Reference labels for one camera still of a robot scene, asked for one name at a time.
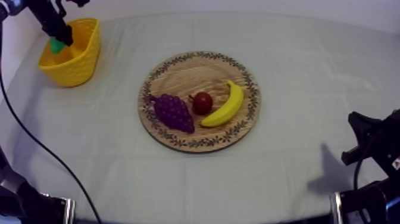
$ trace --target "grape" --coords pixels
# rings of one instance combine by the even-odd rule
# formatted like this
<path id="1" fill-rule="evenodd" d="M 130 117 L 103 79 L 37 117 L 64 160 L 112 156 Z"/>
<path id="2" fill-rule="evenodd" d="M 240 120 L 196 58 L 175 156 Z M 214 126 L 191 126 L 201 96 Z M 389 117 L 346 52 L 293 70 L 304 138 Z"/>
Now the grape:
<path id="1" fill-rule="evenodd" d="M 195 126 L 188 107 L 179 97 L 162 94 L 160 97 L 151 96 L 154 101 L 156 117 L 169 129 L 177 129 L 186 133 L 194 133 Z"/>

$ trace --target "floral border pattern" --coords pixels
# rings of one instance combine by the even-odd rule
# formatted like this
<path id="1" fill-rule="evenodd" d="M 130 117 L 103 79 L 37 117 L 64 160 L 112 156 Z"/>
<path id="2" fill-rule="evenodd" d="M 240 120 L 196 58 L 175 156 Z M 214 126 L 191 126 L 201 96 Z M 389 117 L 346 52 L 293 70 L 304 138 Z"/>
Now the floral border pattern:
<path id="1" fill-rule="evenodd" d="M 245 86 L 250 92 L 250 102 L 247 105 L 248 113 L 246 114 L 246 120 L 242 120 L 237 122 L 236 125 L 229 128 L 229 130 L 225 131 L 223 135 L 216 135 L 213 138 L 203 138 L 200 140 L 191 140 L 186 141 L 185 139 L 179 139 L 176 135 L 169 133 L 167 129 L 163 128 L 160 125 L 160 121 L 156 118 L 154 111 L 151 107 L 150 95 L 151 95 L 151 82 L 157 79 L 164 72 L 168 71 L 170 66 L 175 66 L 177 63 L 185 62 L 187 60 L 193 59 L 195 57 L 208 58 L 208 59 L 219 59 L 225 63 L 229 63 L 231 66 L 237 68 L 241 73 L 242 77 L 245 81 Z M 142 100 L 144 102 L 144 106 L 142 107 L 142 111 L 146 114 L 147 120 L 150 121 L 151 127 L 157 130 L 160 137 L 168 140 L 176 147 L 189 147 L 189 148 L 198 148 L 204 146 L 215 146 L 219 143 L 230 142 L 231 138 L 237 136 L 239 132 L 246 128 L 250 120 L 254 120 L 256 118 L 256 109 L 259 106 L 259 90 L 257 88 L 257 84 L 253 81 L 252 75 L 246 71 L 245 66 L 238 63 L 236 60 L 225 56 L 220 53 L 214 52 L 188 52 L 185 55 L 181 55 L 173 58 L 172 60 L 166 61 L 162 66 L 160 66 L 155 72 L 150 73 L 148 80 L 143 84 L 143 94 Z"/>

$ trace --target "basket rim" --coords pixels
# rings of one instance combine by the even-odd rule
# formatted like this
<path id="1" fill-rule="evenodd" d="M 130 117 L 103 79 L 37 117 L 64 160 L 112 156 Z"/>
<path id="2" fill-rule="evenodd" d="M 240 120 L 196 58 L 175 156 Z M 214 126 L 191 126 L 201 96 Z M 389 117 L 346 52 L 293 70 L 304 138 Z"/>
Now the basket rim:
<path id="1" fill-rule="evenodd" d="M 90 46 L 92 44 L 94 36 L 95 36 L 94 35 L 94 33 L 95 33 L 94 31 L 99 29 L 99 20 L 96 19 L 96 18 L 90 18 L 90 17 L 88 17 L 88 18 L 79 18 L 77 20 L 69 21 L 67 24 L 70 24 L 70 23 L 73 23 L 73 22 L 76 22 L 76 21 L 80 21 L 80 20 L 95 20 L 96 21 L 96 25 L 95 25 L 95 28 L 93 29 L 92 35 L 90 36 L 89 43 L 87 43 L 87 45 Z M 77 60 L 80 60 L 82 57 L 84 57 L 88 50 L 89 50 L 89 47 L 87 47 L 78 57 L 72 58 L 71 60 L 63 62 L 61 64 L 56 64 L 56 65 L 52 65 L 52 66 L 42 66 L 40 64 L 40 60 L 39 60 L 38 66 L 39 66 L 40 69 L 48 69 L 48 68 L 54 69 L 54 68 L 58 68 L 58 67 L 61 67 L 61 66 L 65 66 L 67 64 L 72 64 L 72 63 L 76 62 Z"/>

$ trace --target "sticker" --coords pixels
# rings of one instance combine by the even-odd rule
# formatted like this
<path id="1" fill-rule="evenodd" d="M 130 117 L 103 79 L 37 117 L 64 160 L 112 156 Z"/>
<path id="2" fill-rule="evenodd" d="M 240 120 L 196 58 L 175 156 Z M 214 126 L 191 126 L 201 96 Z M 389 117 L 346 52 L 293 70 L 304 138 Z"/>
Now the sticker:
<path id="1" fill-rule="evenodd" d="M 400 169 L 400 156 L 395 159 L 395 161 L 392 163 L 392 166 L 395 168 L 395 170 Z"/>

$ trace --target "white tablecloth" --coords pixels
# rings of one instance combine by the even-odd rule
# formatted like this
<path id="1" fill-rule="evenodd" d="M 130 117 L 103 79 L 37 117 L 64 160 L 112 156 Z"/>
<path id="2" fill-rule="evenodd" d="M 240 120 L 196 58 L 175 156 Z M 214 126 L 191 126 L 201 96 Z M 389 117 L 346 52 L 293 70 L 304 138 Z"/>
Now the white tablecloth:
<path id="1" fill-rule="evenodd" d="M 348 114 L 383 119 L 400 107 L 400 40 L 375 30 L 265 14 L 179 14 L 102 22 L 101 38 L 94 77 L 67 89 L 36 68 L 47 39 L 40 38 L 9 94 L 106 221 L 271 223 L 327 213 L 328 195 L 352 188 L 354 167 L 340 161 L 356 146 Z M 147 74 L 196 50 L 240 61 L 262 94 L 249 134 L 205 155 L 163 147 L 137 112 Z M 0 114 L 8 136 L 0 144 L 15 142 L 4 149 L 15 169 L 40 191 L 76 200 L 78 217 L 93 219 L 69 174 L 20 132 L 4 104 Z M 367 160 L 360 183 L 385 177 Z"/>

